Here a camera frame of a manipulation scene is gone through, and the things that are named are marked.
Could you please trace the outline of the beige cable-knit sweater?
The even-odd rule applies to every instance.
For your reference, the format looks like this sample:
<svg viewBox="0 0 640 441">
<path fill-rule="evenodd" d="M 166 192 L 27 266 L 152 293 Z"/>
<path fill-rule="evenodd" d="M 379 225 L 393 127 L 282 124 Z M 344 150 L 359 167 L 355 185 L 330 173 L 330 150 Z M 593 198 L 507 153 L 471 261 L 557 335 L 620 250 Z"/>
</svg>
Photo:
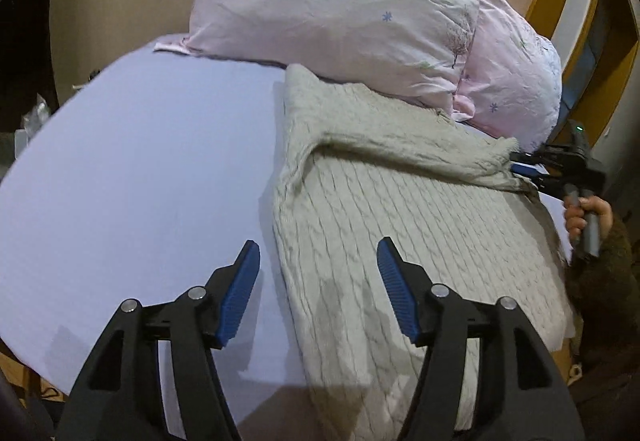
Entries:
<svg viewBox="0 0 640 441">
<path fill-rule="evenodd" d="M 396 439 L 416 389 L 424 353 L 378 271 L 384 237 L 462 297 L 514 298 L 549 350 L 574 335 L 561 205 L 511 173 L 512 138 L 300 65 L 285 73 L 283 136 L 273 230 L 328 439 Z"/>
</svg>

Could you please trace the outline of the pink floral pillow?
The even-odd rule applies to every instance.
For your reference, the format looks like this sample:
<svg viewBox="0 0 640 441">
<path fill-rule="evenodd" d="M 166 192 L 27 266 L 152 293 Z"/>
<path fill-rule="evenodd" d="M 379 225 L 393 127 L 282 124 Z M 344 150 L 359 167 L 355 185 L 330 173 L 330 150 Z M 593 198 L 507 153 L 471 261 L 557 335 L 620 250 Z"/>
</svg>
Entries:
<svg viewBox="0 0 640 441">
<path fill-rule="evenodd" d="M 533 152 L 558 122 L 561 59 L 507 0 L 480 0 L 452 117 Z"/>
</svg>

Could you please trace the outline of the wooden headboard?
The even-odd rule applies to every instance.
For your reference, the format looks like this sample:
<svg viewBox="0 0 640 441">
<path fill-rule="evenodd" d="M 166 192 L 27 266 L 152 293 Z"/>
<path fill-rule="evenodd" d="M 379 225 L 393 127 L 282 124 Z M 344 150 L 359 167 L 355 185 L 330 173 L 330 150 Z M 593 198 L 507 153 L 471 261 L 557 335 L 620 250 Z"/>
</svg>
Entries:
<svg viewBox="0 0 640 441">
<path fill-rule="evenodd" d="M 536 37 L 522 86 L 530 97 L 518 124 L 525 150 L 559 142 L 577 121 L 596 144 L 608 128 L 639 55 L 631 0 L 532 0 Z"/>
</svg>

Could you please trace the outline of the floral pillow, tree print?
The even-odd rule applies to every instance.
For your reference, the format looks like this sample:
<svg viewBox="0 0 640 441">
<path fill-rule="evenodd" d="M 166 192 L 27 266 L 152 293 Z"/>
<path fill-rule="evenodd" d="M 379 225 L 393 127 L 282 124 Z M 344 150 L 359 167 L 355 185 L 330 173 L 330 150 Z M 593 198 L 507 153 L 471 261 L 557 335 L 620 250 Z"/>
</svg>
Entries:
<svg viewBox="0 0 640 441">
<path fill-rule="evenodd" d="M 168 50 L 299 64 L 450 112 L 479 10 L 480 0 L 194 0 Z"/>
</svg>

